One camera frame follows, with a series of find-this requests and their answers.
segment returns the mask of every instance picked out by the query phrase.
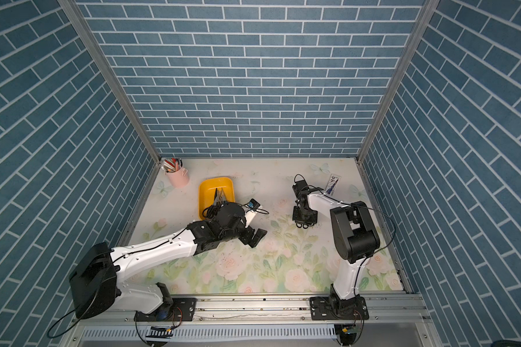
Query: red wire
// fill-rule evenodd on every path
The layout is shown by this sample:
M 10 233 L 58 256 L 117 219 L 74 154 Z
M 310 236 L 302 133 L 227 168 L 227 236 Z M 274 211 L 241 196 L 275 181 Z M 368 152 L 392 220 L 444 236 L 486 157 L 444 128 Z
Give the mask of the red wire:
M 179 316 L 179 324 L 176 326 L 175 325 L 175 322 L 174 322 L 174 318 L 175 318 L 175 312 L 172 313 L 172 324 L 174 325 L 174 329 L 179 327 L 181 325 L 181 322 L 183 321 L 183 312 L 181 312 L 181 308 L 179 307 L 176 307 L 176 309 L 179 310 L 179 313 L 181 314 L 181 316 Z

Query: floral tablecloth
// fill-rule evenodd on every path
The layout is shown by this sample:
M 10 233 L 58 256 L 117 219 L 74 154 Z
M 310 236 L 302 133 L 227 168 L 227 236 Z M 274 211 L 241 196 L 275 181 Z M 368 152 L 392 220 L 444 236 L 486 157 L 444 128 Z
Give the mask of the floral tablecloth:
M 342 259 L 332 238 L 330 219 L 299 229 L 292 221 L 295 174 L 326 187 L 330 173 L 341 176 L 334 197 L 370 206 L 353 159 L 184 159 L 190 182 L 175 189 L 161 171 L 156 178 L 130 244 L 176 232 L 198 220 L 198 187 L 205 179 L 230 177 L 236 202 L 255 198 L 269 215 L 257 214 L 251 226 L 268 234 L 254 249 L 239 240 L 154 267 L 132 277 L 140 284 L 165 283 L 172 294 L 328 292 Z M 377 221 L 371 211 L 375 225 Z M 361 290 L 402 290 L 386 250 L 375 254 L 360 276 Z

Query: black mounting plate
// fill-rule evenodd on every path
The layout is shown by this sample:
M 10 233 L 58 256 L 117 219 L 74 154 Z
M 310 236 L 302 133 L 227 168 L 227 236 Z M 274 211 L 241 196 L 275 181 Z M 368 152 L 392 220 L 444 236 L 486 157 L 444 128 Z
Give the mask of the black mounting plate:
M 347 310 L 347 314 L 341 317 L 337 316 L 332 309 L 328 296 L 313 296 L 309 299 L 311 305 L 312 320 L 367 320 L 368 309 L 367 303 L 362 296 L 358 297 L 356 303 Z
M 183 316 L 181 317 L 182 322 L 191 322 L 193 320 L 193 316 L 195 315 L 195 305 L 197 304 L 196 298 L 172 298 L 174 300 L 173 309 L 175 317 L 173 319 L 176 324 L 179 322 L 181 314 L 179 313 L 178 308 L 181 310 Z M 135 320 L 137 322 L 171 322 L 170 320 L 172 315 L 168 318 L 168 320 L 158 320 L 156 315 L 153 313 L 146 314 L 137 311 L 135 313 Z

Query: white label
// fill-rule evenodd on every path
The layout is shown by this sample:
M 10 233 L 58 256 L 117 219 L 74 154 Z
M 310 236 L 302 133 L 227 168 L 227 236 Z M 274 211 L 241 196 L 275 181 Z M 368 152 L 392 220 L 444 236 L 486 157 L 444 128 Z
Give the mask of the white label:
M 328 184 L 326 185 L 326 189 L 324 190 L 326 194 L 333 196 L 335 191 L 335 186 L 338 184 L 341 176 L 330 174 L 330 179 L 328 180 Z

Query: ventilation slot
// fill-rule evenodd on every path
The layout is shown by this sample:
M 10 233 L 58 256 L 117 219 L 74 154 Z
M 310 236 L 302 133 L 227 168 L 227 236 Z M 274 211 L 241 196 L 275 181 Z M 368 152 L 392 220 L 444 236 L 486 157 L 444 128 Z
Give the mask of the ventilation slot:
M 149 326 L 140 326 L 142 337 L 151 333 Z M 173 342 L 219 342 L 235 340 L 263 339 L 326 339 L 333 338 L 332 324 L 282 324 L 275 328 L 272 324 L 265 325 L 183 325 L 173 330 Z M 134 325 L 130 326 L 87 326 L 83 333 L 86 341 L 117 341 L 138 340 Z M 166 339 L 147 337 L 150 341 L 166 341 Z

